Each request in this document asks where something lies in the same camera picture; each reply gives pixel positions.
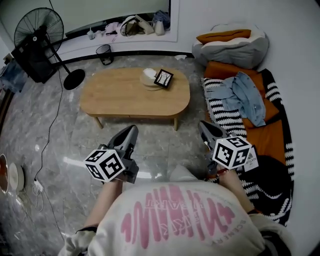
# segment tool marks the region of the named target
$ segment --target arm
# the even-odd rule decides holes
[[[223,167],[218,164],[217,169],[221,170]],[[236,171],[231,170],[222,173],[219,176],[219,181],[220,185],[230,190],[236,196],[242,208],[249,214],[252,223],[260,231],[265,243],[265,254],[271,256],[280,255],[281,253],[283,255],[291,255],[289,248],[293,248],[293,239],[287,229],[262,214],[250,214],[255,208],[243,189]]]
[[[102,191],[100,192],[89,217],[85,221],[85,227],[97,227],[99,225],[111,205],[121,194],[122,185],[123,182],[118,179],[115,179],[112,182],[107,182],[103,185]]]
[[[223,167],[221,165],[217,166],[217,169],[220,170]],[[253,204],[250,202],[244,188],[242,187],[241,180],[239,179],[235,170],[231,170],[226,173],[219,175],[220,185],[230,190],[236,198],[239,200],[242,208],[247,212],[251,212],[255,209]]]

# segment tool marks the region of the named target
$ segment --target picture frame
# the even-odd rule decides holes
[[[158,73],[158,75],[156,76],[154,83],[158,86],[161,86],[163,88],[168,88],[169,84],[173,78],[174,74],[161,69]]]

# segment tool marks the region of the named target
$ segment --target bottle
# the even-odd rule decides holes
[[[158,20],[154,26],[154,32],[157,36],[163,36],[165,34],[164,24],[161,20]]]

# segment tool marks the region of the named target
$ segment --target oval table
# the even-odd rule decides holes
[[[167,89],[146,90],[140,82],[145,68],[126,67],[104,69],[95,73],[83,87],[80,108],[103,126],[98,117],[165,118],[174,120],[178,129],[178,116],[190,101],[190,86],[186,76],[173,68],[164,69],[173,74]]]

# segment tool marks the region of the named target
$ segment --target marble floor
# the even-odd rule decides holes
[[[109,66],[99,59],[69,64],[71,70],[85,70],[86,80],[102,69],[122,67],[170,67],[182,71],[190,83],[190,103],[174,131],[172,120],[103,118],[103,129],[79,108],[86,80],[76,89],[63,90],[59,115],[50,132],[50,143],[43,152],[43,169],[37,179],[45,193],[33,193],[34,177],[41,166],[41,151],[48,139],[48,129],[56,116],[61,85],[57,72],[45,84],[30,78],[21,93],[14,95],[0,136],[0,153],[8,164],[23,166],[25,191],[18,195],[11,189],[0,192],[0,223],[14,255],[57,255],[63,238],[83,227],[101,189],[81,161],[99,144],[128,125],[139,129],[132,158],[139,166],[136,183],[167,180],[167,173],[177,164],[203,176],[205,145],[198,132],[198,122],[205,117],[201,87],[204,68],[194,59],[176,60],[173,56],[120,56]],[[67,73],[61,69],[61,80]]]

